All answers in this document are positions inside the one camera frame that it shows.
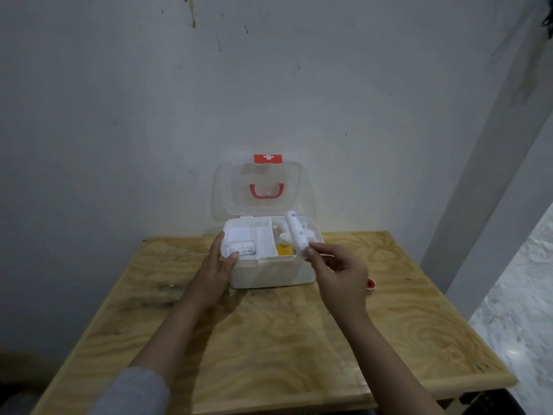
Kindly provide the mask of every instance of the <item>forearm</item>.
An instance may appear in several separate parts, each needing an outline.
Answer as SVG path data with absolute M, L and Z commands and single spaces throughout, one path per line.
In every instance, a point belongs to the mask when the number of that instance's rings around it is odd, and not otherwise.
M 200 314 L 189 302 L 180 299 L 129 367 L 152 370 L 170 386 L 176 376 L 190 335 Z
M 378 407 L 385 415 L 443 415 L 369 316 L 340 324 Z

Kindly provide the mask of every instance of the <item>plywood surface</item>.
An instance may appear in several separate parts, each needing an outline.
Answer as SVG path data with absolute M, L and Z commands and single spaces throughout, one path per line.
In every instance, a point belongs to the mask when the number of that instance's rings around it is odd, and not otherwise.
M 386 231 L 327 233 L 363 257 L 376 290 L 367 309 L 435 398 L 510 386 L 515 377 Z M 211 238 L 142 244 L 35 413 L 84 413 L 178 300 Z M 372 407 L 351 350 L 317 284 L 229 289 L 198 323 L 168 413 Z

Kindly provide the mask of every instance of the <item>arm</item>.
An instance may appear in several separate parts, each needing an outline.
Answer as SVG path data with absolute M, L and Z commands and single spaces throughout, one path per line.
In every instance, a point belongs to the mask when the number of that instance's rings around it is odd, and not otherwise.
M 343 246 L 310 246 L 308 260 L 317 274 L 321 298 L 349 342 L 380 410 L 386 415 L 444 415 L 372 324 L 365 308 L 364 262 Z
M 183 296 L 89 414 L 165 413 L 169 402 L 168 387 L 176 376 L 190 335 L 200 316 L 221 298 L 238 261 L 238 255 L 233 253 L 218 270 L 224 236 L 221 232 L 215 238 L 209 255 L 186 286 Z

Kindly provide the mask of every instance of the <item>person's left hand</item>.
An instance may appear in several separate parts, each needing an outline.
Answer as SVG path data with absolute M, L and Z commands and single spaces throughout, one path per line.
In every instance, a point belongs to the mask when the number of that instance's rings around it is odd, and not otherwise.
M 224 237 L 225 232 L 222 231 L 213 240 L 209 254 L 202 261 L 202 265 L 194 275 L 194 278 L 186 286 L 181 299 L 191 304 L 197 310 L 198 316 L 219 301 L 231 278 L 232 268 L 238 262 L 238 254 L 232 253 L 225 260 L 219 271 L 219 251 L 221 250 L 221 242 Z

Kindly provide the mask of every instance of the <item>marble floor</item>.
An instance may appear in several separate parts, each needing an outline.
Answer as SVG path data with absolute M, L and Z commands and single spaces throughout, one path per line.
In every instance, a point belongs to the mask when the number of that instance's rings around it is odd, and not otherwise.
M 519 379 L 527 415 L 553 415 L 553 205 L 470 320 Z

